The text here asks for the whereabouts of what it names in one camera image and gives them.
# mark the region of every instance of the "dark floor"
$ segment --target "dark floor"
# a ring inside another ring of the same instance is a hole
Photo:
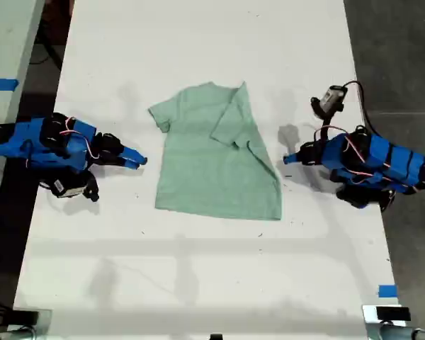
[[[356,73],[380,134],[425,154],[425,0],[345,0]],[[425,328],[425,192],[383,214],[399,298]]]

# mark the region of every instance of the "t-shirt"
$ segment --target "t-shirt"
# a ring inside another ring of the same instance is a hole
[[[189,87],[149,109],[167,133],[156,208],[281,218],[281,189],[252,118],[246,84]]]

